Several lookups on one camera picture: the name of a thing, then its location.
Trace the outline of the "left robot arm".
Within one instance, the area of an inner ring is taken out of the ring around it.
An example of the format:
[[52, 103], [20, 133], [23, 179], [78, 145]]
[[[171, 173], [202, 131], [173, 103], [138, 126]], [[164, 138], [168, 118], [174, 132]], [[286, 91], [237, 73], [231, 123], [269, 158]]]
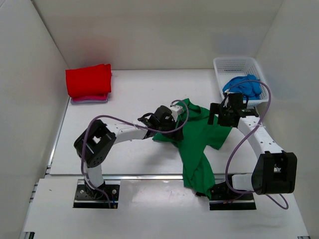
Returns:
[[118, 143], [144, 140], [162, 133], [175, 141], [183, 140], [185, 122], [178, 117], [184, 112], [182, 106], [160, 106], [154, 113], [147, 113], [136, 122], [120, 122], [107, 125], [96, 117], [87, 129], [75, 140], [74, 148], [81, 158], [81, 173], [88, 194], [99, 198], [104, 194], [105, 183], [101, 164], [112, 146]]

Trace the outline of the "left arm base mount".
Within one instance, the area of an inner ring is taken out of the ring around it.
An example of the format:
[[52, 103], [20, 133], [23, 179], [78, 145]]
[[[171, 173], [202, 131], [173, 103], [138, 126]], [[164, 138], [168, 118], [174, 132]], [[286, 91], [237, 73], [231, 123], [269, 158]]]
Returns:
[[109, 184], [105, 181], [100, 190], [90, 188], [84, 180], [78, 180], [73, 208], [78, 209], [117, 209], [120, 184], [118, 182]]

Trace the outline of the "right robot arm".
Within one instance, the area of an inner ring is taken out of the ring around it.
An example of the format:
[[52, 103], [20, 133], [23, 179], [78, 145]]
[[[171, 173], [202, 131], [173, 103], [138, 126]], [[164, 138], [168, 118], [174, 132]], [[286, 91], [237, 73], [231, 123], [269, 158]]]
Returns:
[[228, 199], [240, 194], [258, 195], [290, 194], [294, 192], [297, 172], [297, 157], [285, 152], [262, 127], [262, 119], [255, 109], [248, 107], [242, 93], [225, 93], [221, 103], [211, 103], [208, 124], [237, 128], [249, 142], [257, 163], [252, 173], [225, 173], [223, 193]]

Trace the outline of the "green t-shirt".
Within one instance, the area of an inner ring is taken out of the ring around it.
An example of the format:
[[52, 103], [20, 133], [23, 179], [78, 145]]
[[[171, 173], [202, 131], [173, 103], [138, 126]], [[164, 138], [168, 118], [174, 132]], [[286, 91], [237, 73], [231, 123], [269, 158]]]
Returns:
[[211, 165], [204, 153], [207, 146], [219, 150], [230, 134], [232, 128], [218, 124], [209, 125], [209, 110], [193, 104], [186, 98], [178, 105], [188, 107], [189, 113], [182, 113], [178, 119], [188, 121], [183, 127], [183, 140], [176, 141], [166, 134], [157, 133], [155, 142], [170, 142], [179, 150], [183, 163], [183, 183], [199, 194], [211, 199], [211, 188], [215, 185], [215, 177]]

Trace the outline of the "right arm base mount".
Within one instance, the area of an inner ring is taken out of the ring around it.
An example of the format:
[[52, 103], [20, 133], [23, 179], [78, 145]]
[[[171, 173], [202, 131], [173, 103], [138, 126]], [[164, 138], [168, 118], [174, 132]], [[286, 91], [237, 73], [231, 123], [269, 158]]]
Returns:
[[211, 211], [246, 211], [256, 210], [253, 194], [238, 194], [229, 189], [225, 182], [215, 184], [209, 189]]

